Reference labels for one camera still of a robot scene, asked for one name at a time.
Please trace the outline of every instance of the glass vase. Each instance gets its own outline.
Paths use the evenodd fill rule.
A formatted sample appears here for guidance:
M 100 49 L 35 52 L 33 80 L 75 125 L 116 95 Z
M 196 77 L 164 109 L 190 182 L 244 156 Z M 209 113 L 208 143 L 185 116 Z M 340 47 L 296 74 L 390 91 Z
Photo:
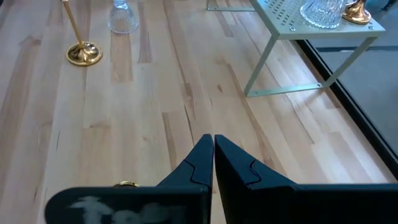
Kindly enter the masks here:
M 127 0 L 113 1 L 108 26 L 118 34 L 128 34 L 137 30 L 138 21 Z
M 307 0 L 300 13 L 312 25 L 324 29 L 339 26 L 347 0 Z

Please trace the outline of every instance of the crystal vase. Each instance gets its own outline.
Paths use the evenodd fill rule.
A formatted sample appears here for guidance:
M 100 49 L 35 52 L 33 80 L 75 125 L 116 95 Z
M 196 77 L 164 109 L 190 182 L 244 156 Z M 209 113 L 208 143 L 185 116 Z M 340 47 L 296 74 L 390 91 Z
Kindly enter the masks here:
M 108 26 L 118 34 L 128 34 L 137 30 L 138 21 L 127 0 L 113 1 Z
M 300 13 L 314 26 L 334 29 L 339 26 L 347 0 L 307 0 Z

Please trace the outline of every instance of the wooden floor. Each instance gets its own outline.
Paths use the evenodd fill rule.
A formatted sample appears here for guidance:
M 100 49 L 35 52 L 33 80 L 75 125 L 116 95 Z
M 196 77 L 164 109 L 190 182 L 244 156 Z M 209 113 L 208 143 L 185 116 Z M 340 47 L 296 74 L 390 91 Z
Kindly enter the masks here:
M 46 201 L 69 187 L 155 185 L 204 133 L 299 183 L 395 181 L 330 90 L 245 98 L 269 38 L 256 13 L 132 2 L 140 27 L 128 36 L 107 28 L 111 0 L 70 4 L 104 50 L 95 66 L 66 61 L 75 36 L 60 1 L 0 9 L 1 223 L 44 223 Z M 255 88 L 315 81 L 300 54 L 278 42 Z M 212 219 L 224 223 L 216 180 Z

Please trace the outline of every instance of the metal table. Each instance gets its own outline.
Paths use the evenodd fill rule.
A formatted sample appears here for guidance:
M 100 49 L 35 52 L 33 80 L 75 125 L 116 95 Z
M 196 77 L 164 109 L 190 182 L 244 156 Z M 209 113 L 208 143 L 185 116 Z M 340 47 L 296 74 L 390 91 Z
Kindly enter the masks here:
M 210 7 L 209 1 L 206 7 L 209 11 L 256 11 L 263 23 L 271 32 L 271 38 L 260 57 L 246 87 L 244 93 L 247 97 L 274 95 L 290 93 L 295 91 L 316 90 L 328 88 L 337 78 L 386 30 L 374 19 L 367 25 L 357 25 L 341 21 L 336 29 L 319 29 L 308 25 L 300 15 L 300 8 L 305 0 L 250 0 L 253 8 L 250 7 Z M 277 40 L 305 40 L 305 39 L 332 39 L 332 38 L 353 38 L 364 37 L 364 42 L 336 69 L 333 75 L 322 83 L 307 85 L 285 86 L 271 90 L 254 90 L 251 88 L 254 81 L 260 74 L 267 57 Z

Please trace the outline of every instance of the gold stand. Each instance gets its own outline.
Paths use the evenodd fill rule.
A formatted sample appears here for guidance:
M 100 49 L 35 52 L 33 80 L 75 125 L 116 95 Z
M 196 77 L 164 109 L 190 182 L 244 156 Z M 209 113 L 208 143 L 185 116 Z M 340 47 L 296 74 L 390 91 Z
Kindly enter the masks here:
M 140 187 L 140 185 L 127 180 L 127 181 L 119 182 L 119 183 L 113 185 L 113 187 Z
M 73 44 L 67 51 L 67 59 L 70 63 L 77 66 L 90 66 L 99 62 L 102 57 L 102 50 L 92 42 L 82 41 L 75 19 L 69 8 L 68 0 L 62 0 L 67 11 L 70 22 L 77 38 L 77 43 Z
M 356 24 L 367 24 L 372 15 L 365 9 L 366 0 L 357 0 L 346 6 L 343 18 Z

